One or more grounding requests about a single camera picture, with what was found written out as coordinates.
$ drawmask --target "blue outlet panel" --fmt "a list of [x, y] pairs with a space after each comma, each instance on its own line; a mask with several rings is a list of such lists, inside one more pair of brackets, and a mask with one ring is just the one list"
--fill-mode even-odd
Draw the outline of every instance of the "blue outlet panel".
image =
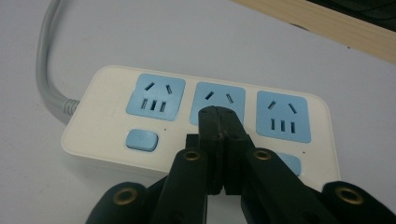
[[126, 107], [131, 115], [175, 120], [183, 97], [185, 80], [142, 74]]
[[308, 105], [305, 98], [259, 91], [256, 131], [262, 136], [301, 143], [311, 142]]
[[200, 82], [195, 89], [190, 123], [198, 125], [198, 112], [207, 106], [223, 106], [233, 110], [241, 123], [245, 115], [245, 90], [240, 87]]

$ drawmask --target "socket hole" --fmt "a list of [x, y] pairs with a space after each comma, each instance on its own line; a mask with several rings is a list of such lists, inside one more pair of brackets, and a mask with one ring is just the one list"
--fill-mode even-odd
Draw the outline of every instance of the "socket hole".
[[151, 105], [151, 109], [150, 110], [154, 110], [155, 109], [155, 105], [157, 104], [157, 101], [153, 101], [152, 105]]
[[291, 132], [296, 133], [296, 126], [295, 126], [294, 122], [291, 123]]
[[285, 120], [280, 121], [280, 131], [285, 132]]
[[228, 102], [230, 102], [230, 104], [233, 104], [233, 98], [231, 98], [230, 93], [227, 93], [226, 96], [227, 96]]
[[160, 109], [161, 112], [163, 112], [165, 110], [165, 106], [166, 106], [166, 102], [163, 102], [161, 104], [161, 109]]
[[205, 97], [205, 99], [206, 99], [206, 100], [209, 100], [210, 97], [212, 97], [213, 94], [215, 94], [215, 93], [214, 93], [213, 91], [211, 91], [211, 92]]
[[172, 94], [171, 86], [166, 85], [166, 90], [168, 91], [168, 94]]
[[151, 87], [154, 86], [154, 82], [151, 82], [146, 88], [145, 90], [148, 91], [149, 89], [151, 89]]
[[271, 119], [271, 130], [275, 129], [275, 119]]
[[274, 106], [276, 105], [276, 102], [273, 101], [270, 105], [268, 105], [268, 109], [272, 110], [274, 108]]
[[294, 106], [292, 104], [289, 104], [289, 107], [290, 107], [291, 111], [293, 111], [294, 114], [297, 114], [297, 110], [294, 108]]
[[144, 100], [143, 100], [143, 103], [142, 103], [142, 106], [140, 106], [140, 108], [145, 109], [147, 103], [148, 103], [148, 99], [144, 99]]

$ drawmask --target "gray power cord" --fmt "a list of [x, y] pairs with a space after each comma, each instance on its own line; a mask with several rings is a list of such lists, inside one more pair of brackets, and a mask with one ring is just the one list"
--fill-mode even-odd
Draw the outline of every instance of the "gray power cord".
[[73, 115], [77, 109], [78, 100], [68, 99], [61, 94], [51, 84], [47, 73], [47, 55], [49, 51], [49, 33], [53, 17], [61, 0], [52, 0], [47, 9], [43, 23], [41, 25], [40, 37], [38, 40], [37, 56], [35, 61], [35, 80], [38, 90], [44, 101], [60, 108], [65, 114]]

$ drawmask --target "blue switch button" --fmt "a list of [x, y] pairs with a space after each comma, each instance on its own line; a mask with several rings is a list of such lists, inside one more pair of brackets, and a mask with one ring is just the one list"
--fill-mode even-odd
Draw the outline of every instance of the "blue switch button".
[[126, 146], [132, 149], [151, 152], [158, 143], [158, 135], [146, 130], [133, 129], [126, 137]]

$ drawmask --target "black clamp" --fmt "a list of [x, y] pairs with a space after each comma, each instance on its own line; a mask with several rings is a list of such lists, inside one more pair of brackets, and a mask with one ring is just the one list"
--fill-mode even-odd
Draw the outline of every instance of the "black clamp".
[[207, 195], [241, 195], [247, 223], [396, 224], [396, 216], [363, 189], [337, 181], [319, 193], [275, 152], [255, 147], [236, 114], [210, 106], [199, 112], [199, 134], [188, 134], [169, 175], [149, 188], [114, 186], [87, 223], [203, 224]]

